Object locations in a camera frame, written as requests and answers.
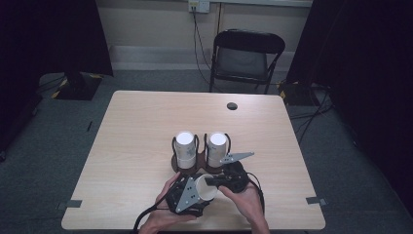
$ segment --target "gray carpet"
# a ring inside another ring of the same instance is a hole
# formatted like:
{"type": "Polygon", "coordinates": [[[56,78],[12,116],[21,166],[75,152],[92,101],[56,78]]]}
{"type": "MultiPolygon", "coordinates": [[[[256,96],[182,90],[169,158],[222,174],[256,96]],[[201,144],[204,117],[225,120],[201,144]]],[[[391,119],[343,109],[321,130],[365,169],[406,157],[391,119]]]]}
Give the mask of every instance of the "gray carpet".
{"type": "MultiPolygon", "coordinates": [[[[60,76],[44,76],[41,84],[60,76]]],[[[284,76],[277,72],[274,82],[284,76]]],[[[60,226],[64,211],[56,209],[70,200],[112,94],[117,90],[205,93],[208,85],[197,70],[115,71],[114,78],[103,79],[92,101],[81,101],[52,99],[56,88],[48,89],[54,84],[40,89],[46,91],[37,114],[0,165],[0,233],[128,233],[65,231],[60,226]]],[[[239,83],[217,82],[217,86],[225,93],[263,92],[263,87],[255,91],[253,85],[239,83]]],[[[276,95],[276,86],[269,93],[276,95]]],[[[314,113],[316,108],[288,106],[287,110],[296,116],[314,113]]],[[[298,131],[307,119],[292,120],[294,129],[298,131]]],[[[328,202],[322,207],[326,227],[310,233],[413,233],[411,217],[380,171],[355,148],[334,109],[314,119],[301,149],[318,196],[328,202]]]]}

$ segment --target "wall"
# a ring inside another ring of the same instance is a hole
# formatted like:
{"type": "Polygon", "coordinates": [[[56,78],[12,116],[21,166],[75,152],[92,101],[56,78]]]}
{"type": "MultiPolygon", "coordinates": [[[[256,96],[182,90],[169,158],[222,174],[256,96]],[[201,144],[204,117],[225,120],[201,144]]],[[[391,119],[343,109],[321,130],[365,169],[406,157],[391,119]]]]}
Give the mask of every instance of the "wall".
{"type": "MultiPolygon", "coordinates": [[[[111,46],[194,48],[194,19],[186,1],[96,2],[111,46]]],[[[285,56],[291,57],[309,11],[310,8],[305,7],[210,3],[210,13],[197,14],[196,18],[206,51],[212,48],[219,26],[220,30],[243,28],[274,32],[285,41],[285,56]]]]}

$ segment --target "chair backrest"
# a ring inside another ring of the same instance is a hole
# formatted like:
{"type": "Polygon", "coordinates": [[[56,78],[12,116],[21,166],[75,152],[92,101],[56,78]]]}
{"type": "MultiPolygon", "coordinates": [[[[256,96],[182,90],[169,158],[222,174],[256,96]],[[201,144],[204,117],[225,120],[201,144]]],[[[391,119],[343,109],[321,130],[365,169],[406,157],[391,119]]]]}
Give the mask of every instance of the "chair backrest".
{"type": "Polygon", "coordinates": [[[273,33],[228,29],[216,35],[213,41],[214,54],[217,48],[280,55],[285,49],[285,43],[273,33]]]}

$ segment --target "black curtain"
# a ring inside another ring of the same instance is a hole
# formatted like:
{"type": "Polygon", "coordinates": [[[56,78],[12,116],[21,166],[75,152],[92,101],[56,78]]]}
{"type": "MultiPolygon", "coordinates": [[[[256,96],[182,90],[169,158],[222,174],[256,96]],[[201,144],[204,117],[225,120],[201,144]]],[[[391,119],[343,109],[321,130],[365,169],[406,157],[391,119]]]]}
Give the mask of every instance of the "black curtain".
{"type": "Polygon", "coordinates": [[[412,12],[410,0],[314,0],[287,77],[331,87],[355,142],[411,214],[412,12]]]}
{"type": "Polygon", "coordinates": [[[0,1],[0,139],[47,73],[113,76],[94,0],[0,1]]]}

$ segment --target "paper cup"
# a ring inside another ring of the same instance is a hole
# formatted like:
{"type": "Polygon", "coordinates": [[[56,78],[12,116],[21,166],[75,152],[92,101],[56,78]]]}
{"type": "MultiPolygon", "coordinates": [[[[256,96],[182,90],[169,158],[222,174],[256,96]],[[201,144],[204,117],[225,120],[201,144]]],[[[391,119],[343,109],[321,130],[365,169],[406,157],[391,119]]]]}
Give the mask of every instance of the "paper cup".
{"type": "Polygon", "coordinates": [[[207,151],[208,160],[209,161],[215,160],[219,162],[219,160],[224,158],[226,154],[227,154],[227,137],[223,133],[211,134],[208,140],[208,151],[207,151]]]}
{"type": "Polygon", "coordinates": [[[196,157],[192,157],[191,159],[177,159],[177,166],[180,169],[190,169],[194,167],[196,162],[196,157]]]}
{"type": "Polygon", "coordinates": [[[208,158],[207,164],[213,168],[219,168],[222,166],[221,162],[219,160],[213,159],[213,158],[208,158]]]}
{"type": "Polygon", "coordinates": [[[178,160],[191,160],[196,154],[195,138],[190,132],[180,132],[176,136],[176,157],[178,160]]]}
{"type": "Polygon", "coordinates": [[[206,177],[213,177],[212,175],[201,175],[195,180],[195,187],[200,195],[200,198],[204,201],[212,200],[218,191],[216,186],[208,186],[206,182],[206,177]]]}

